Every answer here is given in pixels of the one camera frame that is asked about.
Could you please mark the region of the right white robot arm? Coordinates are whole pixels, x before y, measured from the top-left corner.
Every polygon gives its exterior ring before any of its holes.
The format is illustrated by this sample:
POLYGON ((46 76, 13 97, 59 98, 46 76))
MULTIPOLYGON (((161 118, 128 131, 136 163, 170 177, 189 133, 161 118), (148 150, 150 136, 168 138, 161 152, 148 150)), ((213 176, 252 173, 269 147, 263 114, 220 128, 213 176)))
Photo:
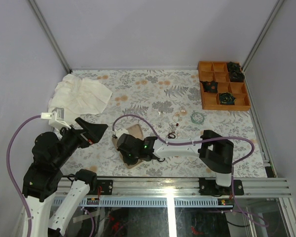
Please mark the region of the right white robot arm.
POLYGON ((128 166, 136 165, 141 160, 163 162, 169 157, 199 158, 215 173, 215 189, 219 194, 226 195, 233 188, 231 171, 234 144, 211 130, 205 130, 200 137, 174 141, 160 140, 156 136, 142 140, 129 134, 126 129, 120 129, 112 140, 128 166))

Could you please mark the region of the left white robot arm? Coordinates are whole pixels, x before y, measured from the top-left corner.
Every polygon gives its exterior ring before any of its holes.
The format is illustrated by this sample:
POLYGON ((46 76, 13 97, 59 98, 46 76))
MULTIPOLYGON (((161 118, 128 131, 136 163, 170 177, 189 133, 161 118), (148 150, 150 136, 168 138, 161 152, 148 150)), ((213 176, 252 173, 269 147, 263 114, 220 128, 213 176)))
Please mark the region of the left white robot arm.
POLYGON ((62 127, 61 139, 53 132, 42 133, 35 139, 34 161, 24 176, 22 188, 29 215, 24 225, 31 237, 62 237, 82 199, 98 190, 97 174, 87 169, 79 170, 64 201, 54 216, 49 216, 63 177, 61 167, 78 148, 98 143, 108 128, 106 124, 89 123, 81 118, 75 121, 80 129, 62 127))

